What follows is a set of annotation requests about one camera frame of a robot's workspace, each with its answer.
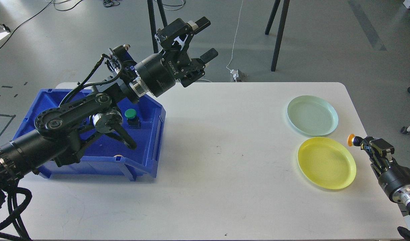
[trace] robotiq logo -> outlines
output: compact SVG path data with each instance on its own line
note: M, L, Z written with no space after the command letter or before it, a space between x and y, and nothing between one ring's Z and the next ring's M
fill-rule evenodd
M176 75L176 74L178 73L178 71L175 69L173 63L172 63L171 61L168 61L168 64L170 64L170 67L171 67L171 69L173 70L174 75Z

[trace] green button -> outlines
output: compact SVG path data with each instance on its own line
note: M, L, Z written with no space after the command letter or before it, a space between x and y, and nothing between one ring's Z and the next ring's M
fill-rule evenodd
M136 116L136 110L134 109L127 109L125 111L125 117L128 119L134 119Z

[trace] blue plastic bin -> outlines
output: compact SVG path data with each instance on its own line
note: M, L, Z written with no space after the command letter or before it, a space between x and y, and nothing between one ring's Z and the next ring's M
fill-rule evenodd
M42 89L38 92L28 113L17 130L14 139L30 132L34 127L34 119L42 111L56 107L70 90ZM88 95L90 90L83 90L74 98ZM121 114L129 108L137 111L141 120L140 129L131 129L126 122L122 126L137 143L137 148L131 150L123 143L102 135L97 141L86 148L80 163L58 167L49 161L40 166L40 176L49 178L52 174L103 174L125 175L129 180L149 174L156 178L158 172L159 153L164 129L165 110L161 104L147 95L142 96L137 104L132 104L127 98L118 103ZM83 133L85 139L94 130Z

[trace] small orange object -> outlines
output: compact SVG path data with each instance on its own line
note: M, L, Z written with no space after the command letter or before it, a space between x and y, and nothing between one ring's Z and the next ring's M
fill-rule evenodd
M348 137L347 137L347 145L348 146L352 146L352 140L353 140L353 137L354 137L355 135L354 134L350 134Z

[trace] black stand leg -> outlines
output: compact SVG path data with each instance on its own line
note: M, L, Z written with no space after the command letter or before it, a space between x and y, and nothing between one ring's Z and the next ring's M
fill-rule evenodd
M167 17L165 16L165 9L164 5L162 4L162 0L156 0L158 2L159 12L161 12L162 23L164 27L168 26Z
M278 6L280 5L281 0L275 0L274 7L272 8L271 17L269 18L268 25L266 26L265 34L269 35L272 24L274 23L275 14L278 11Z
M150 18L150 29L151 29L151 41L153 42L153 53L158 53L158 43L155 40L156 33L156 21L155 21L155 10L153 8L153 0L147 0L148 6L148 17Z
M277 68L278 56L280 54L281 41L283 39L285 21L287 18L289 4L290 4L290 0L284 0L283 10L281 13L280 26L278 28L277 42L275 44L274 57L272 58L272 65L271 65L272 72L275 72L275 69Z

